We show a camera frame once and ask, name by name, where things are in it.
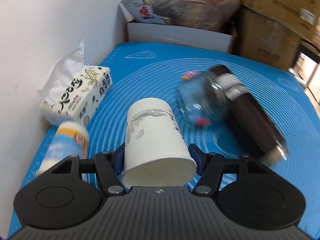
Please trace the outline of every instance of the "plastic bag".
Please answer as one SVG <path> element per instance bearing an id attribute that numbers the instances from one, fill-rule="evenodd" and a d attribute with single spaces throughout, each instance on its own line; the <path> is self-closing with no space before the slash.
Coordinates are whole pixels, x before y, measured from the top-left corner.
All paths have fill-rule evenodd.
<path id="1" fill-rule="evenodd" d="M 234 14 L 240 0 L 147 0 L 155 14 L 177 26 L 219 31 Z"/>

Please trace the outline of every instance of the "white label on box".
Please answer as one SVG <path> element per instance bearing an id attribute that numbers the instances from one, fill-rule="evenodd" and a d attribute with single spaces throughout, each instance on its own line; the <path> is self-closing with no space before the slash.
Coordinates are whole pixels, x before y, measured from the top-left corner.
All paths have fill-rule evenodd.
<path id="1" fill-rule="evenodd" d="M 311 25 L 314 24 L 315 22 L 315 15 L 305 9 L 301 9 L 300 11 L 300 18 L 308 23 L 310 23 Z"/>

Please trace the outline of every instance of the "clear plastic jar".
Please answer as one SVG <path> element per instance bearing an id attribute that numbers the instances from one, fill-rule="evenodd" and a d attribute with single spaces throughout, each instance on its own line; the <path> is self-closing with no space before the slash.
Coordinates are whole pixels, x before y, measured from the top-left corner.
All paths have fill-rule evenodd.
<path id="1" fill-rule="evenodd" d="M 214 73 L 207 71 L 184 81 L 177 87 L 177 100 L 185 121 L 208 126 L 223 120 L 227 100 Z"/>

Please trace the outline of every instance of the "white paper cup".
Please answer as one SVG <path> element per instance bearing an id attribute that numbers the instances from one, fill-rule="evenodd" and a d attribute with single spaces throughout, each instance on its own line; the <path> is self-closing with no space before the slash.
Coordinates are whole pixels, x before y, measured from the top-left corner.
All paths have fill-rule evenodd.
<path id="1" fill-rule="evenodd" d="M 135 102 L 128 111 L 122 183 L 132 186 L 182 186 L 196 174 L 170 106 L 159 98 Z"/>

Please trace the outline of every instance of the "white tissue paper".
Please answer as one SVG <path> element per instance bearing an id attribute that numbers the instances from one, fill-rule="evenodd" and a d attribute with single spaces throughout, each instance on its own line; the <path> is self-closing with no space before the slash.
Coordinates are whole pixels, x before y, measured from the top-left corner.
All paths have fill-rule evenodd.
<path id="1" fill-rule="evenodd" d="M 49 71 L 38 89 L 44 98 L 40 109 L 53 125 L 64 121 L 88 125 L 111 86 L 108 67 L 84 65 L 83 40 Z"/>

